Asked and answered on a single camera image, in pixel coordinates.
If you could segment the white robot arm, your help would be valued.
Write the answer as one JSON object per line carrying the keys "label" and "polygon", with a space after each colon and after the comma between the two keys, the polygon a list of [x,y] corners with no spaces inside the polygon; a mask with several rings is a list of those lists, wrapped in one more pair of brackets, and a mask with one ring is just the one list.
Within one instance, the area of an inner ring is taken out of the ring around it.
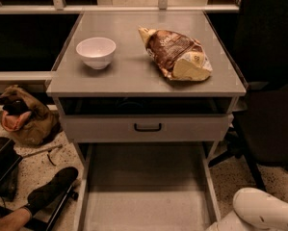
{"label": "white robot arm", "polygon": [[288,231],[288,203],[256,188],[233,196],[233,210],[205,231]]}

